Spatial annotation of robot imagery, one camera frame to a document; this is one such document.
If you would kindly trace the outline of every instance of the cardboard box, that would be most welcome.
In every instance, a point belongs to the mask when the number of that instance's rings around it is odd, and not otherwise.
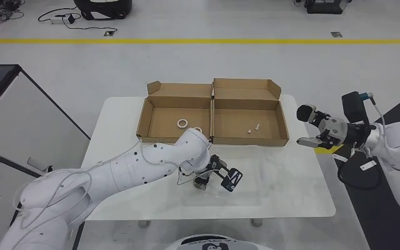
[[[281,88],[275,82],[217,78],[213,88],[214,144],[284,146],[287,143],[289,134],[279,101]]]
[[[211,139],[213,123],[212,84],[161,83],[147,85],[136,135],[145,143],[175,143],[186,129],[177,122],[186,119],[187,128],[201,128]]]

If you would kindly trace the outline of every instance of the yellow floor line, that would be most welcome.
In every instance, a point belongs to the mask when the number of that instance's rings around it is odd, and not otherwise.
[[[341,147],[342,146],[332,147],[331,149],[324,149],[324,148],[319,147],[319,148],[316,148],[314,150],[315,150],[316,154],[333,154],[333,153],[335,153],[336,150],[338,150]]]
[[[53,39],[53,38],[0,38],[1,44],[400,44],[400,39]]]

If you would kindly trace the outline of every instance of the masking tape roll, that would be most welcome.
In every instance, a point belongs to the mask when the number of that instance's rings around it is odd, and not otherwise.
[[[188,121],[185,119],[180,119],[176,124],[179,128],[184,129],[188,126]]]

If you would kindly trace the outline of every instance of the small white object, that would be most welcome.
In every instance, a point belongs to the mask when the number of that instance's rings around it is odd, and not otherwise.
[[[338,154],[332,154],[332,158],[333,159],[337,159],[338,161],[342,161],[342,162],[346,162],[346,161],[348,161],[345,157],[343,157],[343,156],[340,156],[340,155],[338,155]]]
[[[184,129],[188,126],[188,121],[185,119],[180,119],[176,124],[179,128]]]
[[[200,133],[203,132],[203,130],[200,127],[195,127],[194,129],[200,131]]]
[[[365,171],[367,169],[372,168],[375,165],[376,165],[375,161],[370,161],[370,162],[367,162],[366,164],[362,165],[360,168],[361,168],[361,170]]]

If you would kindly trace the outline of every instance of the black cable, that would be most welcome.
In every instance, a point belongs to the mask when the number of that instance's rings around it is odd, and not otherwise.
[[[358,190],[363,190],[363,191],[369,191],[369,190],[373,190],[378,188],[381,184],[382,184],[382,172],[379,170],[379,168],[376,166],[375,170],[377,171],[377,181],[374,185],[369,186],[369,187],[362,187],[362,186],[356,186],[353,185],[349,182],[346,182],[343,178],[342,178],[342,171],[343,171],[343,167],[346,165],[347,162],[342,162],[342,164],[340,164],[337,167],[337,178],[345,185],[352,187],[354,189],[358,189]]]
[[[3,23],[8,20],[15,20],[22,18],[24,13],[19,10],[19,7],[25,3],[21,0],[5,0],[0,7],[0,23]],[[19,16],[12,17],[13,14],[18,13]]]
[[[39,22],[51,21],[49,18],[47,18],[47,19],[41,19],[41,18],[44,17],[45,15],[48,15],[48,14],[53,13],[53,12],[55,12],[55,11],[74,10],[74,9],[76,9],[76,8],[77,8],[77,6],[75,6],[75,7],[73,7],[73,8],[53,9],[52,11],[46,12],[46,13],[44,13],[43,15],[39,16],[39,17],[37,18],[37,20],[38,20]],[[87,29],[112,29],[112,32],[114,32],[114,33],[118,31],[118,29],[115,28],[115,27],[69,27],[69,26],[64,22],[64,18],[66,18],[68,15],[74,17],[73,14],[79,15],[79,17],[78,17],[78,18],[74,18],[74,20],[77,20],[77,19],[79,19],[79,18],[82,17],[80,14],[74,13],[74,12],[73,12],[73,13],[62,14],[62,15],[56,15],[56,17],[60,17],[60,18],[62,19],[62,22],[64,23],[64,25],[65,25],[68,29],[82,29],[82,30],[87,30]]]
[[[69,27],[69,26],[64,22],[64,18],[65,18],[65,15],[64,15],[63,17],[61,17],[62,22],[64,23],[64,25],[65,25],[68,29],[83,29],[83,30],[85,30],[85,29],[113,29],[113,32],[114,32],[114,33],[118,31],[118,29],[115,28],[115,27]]]
[[[61,8],[61,9],[53,9],[52,11],[49,11],[49,12],[46,12],[46,13],[44,13],[43,15],[41,15],[41,16],[39,16],[38,18],[37,18],[37,20],[39,21],[39,22],[44,22],[44,21],[51,21],[50,19],[44,19],[44,20],[40,20],[42,17],[44,17],[45,15],[47,15],[47,14],[50,14],[50,13],[53,13],[53,12],[55,12],[55,11],[64,11],[64,10],[74,10],[74,9],[76,9],[77,8],[77,6],[75,6],[75,7],[73,7],[73,8]]]

